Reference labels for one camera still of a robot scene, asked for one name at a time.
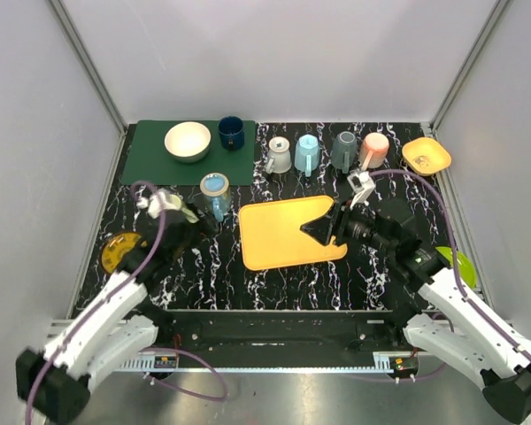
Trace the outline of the light blue faceted mug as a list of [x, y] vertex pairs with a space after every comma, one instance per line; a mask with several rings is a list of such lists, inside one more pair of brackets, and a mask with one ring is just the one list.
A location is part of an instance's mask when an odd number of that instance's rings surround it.
[[314, 135], [302, 135], [296, 145], [295, 168], [309, 178], [319, 165], [319, 140]]

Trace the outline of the grey-blue faceted mug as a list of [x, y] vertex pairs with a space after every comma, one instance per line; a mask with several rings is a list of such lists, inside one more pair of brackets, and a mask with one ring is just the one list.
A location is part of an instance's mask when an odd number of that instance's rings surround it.
[[350, 131], [337, 134], [331, 150], [331, 164], [343, 174], [348, 174], [358, 149], [358, 140]]

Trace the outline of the pale blue-grey mug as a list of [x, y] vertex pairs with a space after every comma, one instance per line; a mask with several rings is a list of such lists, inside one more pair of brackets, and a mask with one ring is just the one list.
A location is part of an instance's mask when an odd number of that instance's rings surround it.
[[276, 136], [269, 141], [269, 151], [265, 163], [267, 174], [284, 174], [292, 166], [289, 140]]

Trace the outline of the pink mug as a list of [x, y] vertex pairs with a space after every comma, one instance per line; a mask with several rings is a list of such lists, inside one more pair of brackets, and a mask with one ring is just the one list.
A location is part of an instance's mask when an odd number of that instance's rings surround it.
[[382, 133], [368, 134], [359, 151], [359, 164], [362, 171], [380, 167], [389, 151], [389, 139]]

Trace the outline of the orange-inside blue floral mug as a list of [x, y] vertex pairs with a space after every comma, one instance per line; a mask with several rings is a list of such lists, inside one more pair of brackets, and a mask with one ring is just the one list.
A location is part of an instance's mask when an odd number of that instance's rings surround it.
[[200, 182], [209, 211], [217, 222], [223, 222], [231, 207], [229, 179], [221, 173], [209, 173]]

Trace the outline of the pale green mug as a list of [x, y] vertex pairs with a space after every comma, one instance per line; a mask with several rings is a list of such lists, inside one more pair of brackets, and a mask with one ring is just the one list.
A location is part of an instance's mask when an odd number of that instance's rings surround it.
[[182, 213], [189, 223], [197, 223], [199, 221], [198, 215], [193, 211], [178, 195], [171, 195], [171, 203], [173, 208]]

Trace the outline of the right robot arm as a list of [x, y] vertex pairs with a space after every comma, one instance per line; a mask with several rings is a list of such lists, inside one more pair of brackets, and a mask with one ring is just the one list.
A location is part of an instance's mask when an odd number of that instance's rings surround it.
[[300, 229], [322, 245], [358, 242], [385, 256], [400, 288], [393, 323], [383, 331], [389, 348], [411, 345], [436, 356], [512, 424], [531, 414], [531, 340], [458, 281], [449, 261], [417, 236], [407, 204], [391, 199], [368, 215], [350, 202], [334, 203]]

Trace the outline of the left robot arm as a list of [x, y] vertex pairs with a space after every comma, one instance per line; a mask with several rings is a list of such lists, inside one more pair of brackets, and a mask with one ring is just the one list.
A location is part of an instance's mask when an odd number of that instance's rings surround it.
[[133, 314], [164, 271], [216, 228], [212, 218], [188, 204], [157, 213], [157, 225], [114, 264], [94, 300], [41, 350], [26, 348], [16, 359], [16, 385], [26, 404], [25, 422], [38, 411], [56, 424], [74, 421], [92, 392], [112, 372], [145, 348], [166, 349], [173, 329], [156, 307]]

